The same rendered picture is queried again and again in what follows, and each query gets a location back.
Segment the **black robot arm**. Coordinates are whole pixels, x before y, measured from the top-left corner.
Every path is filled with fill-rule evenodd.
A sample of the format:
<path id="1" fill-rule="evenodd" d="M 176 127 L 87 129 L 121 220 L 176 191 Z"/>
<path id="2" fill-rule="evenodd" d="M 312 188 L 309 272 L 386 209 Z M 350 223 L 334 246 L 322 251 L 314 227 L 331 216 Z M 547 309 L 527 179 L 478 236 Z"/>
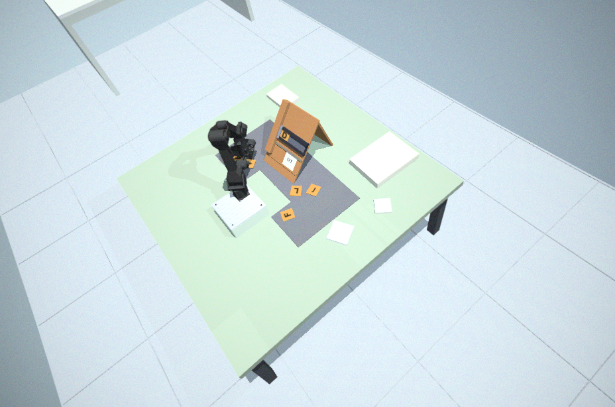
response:
<path id="1" fill-rule="evenodd" d="M 234 126 L 227 120 L 218 121 L 210 128 L 207 139 L 213 147 L 219 150 L 220 155 L 227 168 L 227 188 L 233 191 L 233 195 L 242 201 L 250 195 L 247 188 L 247 179 L 241 166 L 237 166 L 234 156 L 240 157 L 239 151 L 235 150 L 245 148 L 247 142 L 248 126 L 242 122 L 238 122 Z M 229 139 L 234 138 L 234 146 L 229 148 Z"/>

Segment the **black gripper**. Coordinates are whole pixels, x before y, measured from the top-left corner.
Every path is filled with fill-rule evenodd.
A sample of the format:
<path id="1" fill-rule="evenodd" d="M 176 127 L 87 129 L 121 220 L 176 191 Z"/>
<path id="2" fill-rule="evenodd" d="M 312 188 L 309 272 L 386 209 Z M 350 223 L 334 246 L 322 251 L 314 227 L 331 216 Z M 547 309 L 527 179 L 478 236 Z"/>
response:
<path id="1" fill-rule="evenodd" d="M 236 147 L 235 149 L 239 151 L 239 154 L 241 156 L 241 160 L 236 160 L 236 165 L 241 166 L 243 170 L 245 170 L 246 168 L 249 168 L 249 161 L 247 161 L 247 157 L 249 157 L 249 159 L 252 160 L 254 146 L 256 144 L 256 141 L 254 139 L 245 139 L 245 140 L 247 142 L 247 145 L 245 148 L 238 149 Z"/>

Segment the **large tan flat board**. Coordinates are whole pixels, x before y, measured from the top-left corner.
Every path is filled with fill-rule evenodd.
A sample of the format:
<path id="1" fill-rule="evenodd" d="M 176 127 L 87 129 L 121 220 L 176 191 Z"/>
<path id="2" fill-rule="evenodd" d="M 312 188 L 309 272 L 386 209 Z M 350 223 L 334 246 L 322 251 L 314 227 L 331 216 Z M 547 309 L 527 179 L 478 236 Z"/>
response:
<path id="1" fill-rule="evenodd" d="M 280 137 L 282 130 L 290 135 L 288 142 Z M 265 148 L 264 161 L 294 183 L 314 135 L 333 146 L 319 119 L 283 99 Z M 297 159 L 293 171 L 282 164 L 286 152 Z"/>

